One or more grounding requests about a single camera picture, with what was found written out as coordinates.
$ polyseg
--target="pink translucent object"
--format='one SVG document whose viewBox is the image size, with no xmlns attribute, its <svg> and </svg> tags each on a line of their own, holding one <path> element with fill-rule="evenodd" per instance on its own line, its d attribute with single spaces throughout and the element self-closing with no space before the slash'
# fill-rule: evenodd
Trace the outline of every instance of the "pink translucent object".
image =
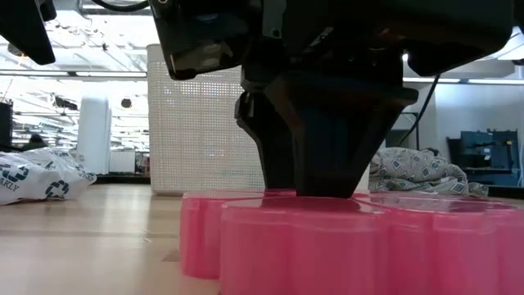
<svg viewBox="0 0 524 295">
<path fill-rule="evenodd" d="M 180 260 L 185 275 L 219 278 L 220 214 L 227 201 L 289 197 L 294 191 L 220 190 L 185 193 L 180 213 Z"/>
<path fill-rule="evenodd" d="M 332 198 L 225 203 L 222 294 L 384 294 L 382 216 Z"/>
<path fill-rule="evenodd" d="M 387 295 L 524 294 L 521 211 L 412 196 L 359 199 L 386 210 Z"/>
</svg>

